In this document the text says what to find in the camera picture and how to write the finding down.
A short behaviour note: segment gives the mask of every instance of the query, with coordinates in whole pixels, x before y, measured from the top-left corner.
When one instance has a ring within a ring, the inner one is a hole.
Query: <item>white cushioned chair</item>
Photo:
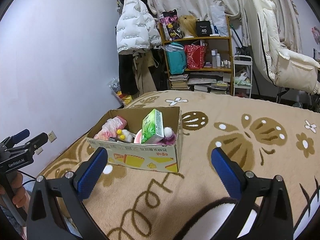
[[[263,77],[280,88],[318,94],[320,65],[313,58],[291,51],[280,43],[273,0],[247,0],[244,9],[254,61]]]

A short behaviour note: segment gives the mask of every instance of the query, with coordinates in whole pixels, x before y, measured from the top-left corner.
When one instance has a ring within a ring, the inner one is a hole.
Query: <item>stack of books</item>
[[[170,82],[171,82],[172,89],[189,90],[189,87],[187,85],[188,78],[189,78],[188,74],[170,76]]]
[[[230,85],[227,82],[210,78],[190,78],[188,86],[194,91],[202,91],[215,94],[227,94]]]

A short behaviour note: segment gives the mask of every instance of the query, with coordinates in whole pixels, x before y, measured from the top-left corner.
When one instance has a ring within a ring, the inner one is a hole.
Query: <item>human hand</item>
[[[17,206],[17,208],[23,207],[27,201],[26,190],[22,186],[23,176],[20,172],[17,172],[17,176],[11,183],[12,188],[17,188],[16,195],[12,198],[12,203]],[[0,195],[5,194],[4,188],[0,185]]]

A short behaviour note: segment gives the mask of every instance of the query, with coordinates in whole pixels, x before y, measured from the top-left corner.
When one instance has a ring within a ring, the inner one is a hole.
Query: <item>electrical socket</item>
[[[39,149],[35,150],[35,154],[39,155],[40,153],[42,153],[43,149],[42,147],[40,147]]]
[[[56,139],[56,135],[54,134],[53,131],[51,131],[50,133],[48,133],[48,139],[50,142],[53,142]]]

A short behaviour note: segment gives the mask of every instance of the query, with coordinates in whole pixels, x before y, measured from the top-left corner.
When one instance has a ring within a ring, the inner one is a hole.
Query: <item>white wall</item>
[[[318,48],[318,44],[316,44],[315,39],[313,38],[313,34],[311,32],[311,28],[316,26],[320,29],[320,23],[318,19],[316,18],[315,14],[313,13],[312,9],[306,2],[306,0],[293,0],[295,5],[297,6],[297,10],[299,13],[298,21],[300,26],[300,35],[302,40],[302,49],[303,54],[313,57],[313,49]],[[240,37],[242,37],[242,30],[241,30],[241,22],[239,20],[233,20],[234,26],[236,28],[236,31]],[[233,53],[235,53],[235,47],[241,47],[241,45],[238,42],[237,37],[233,34]],[[276,94],[278,93],[278,87],[275,87],[273,84],[268,82],[259,72],[259,70],[256,68],[256,66],[253,67],[253,70],[257,77],[257,82],[259,85],[260,93],[264,96],[269,97],[276,97]],[[252,93],[258,95],[258,90],[256,87],[255,82],[253,81],[253,89]],[[305,92],[297,91],[297,90],[290,90],[286,95],[284,95],[282,98],[298,101],[302,103],[306,103],[308,101],[308,95]]]
[[[108,82],[118,75],[116,0],[14,0],[0,22],[0,139],[25,128],[53,130],[24,168],[36,176],[120,106]]]

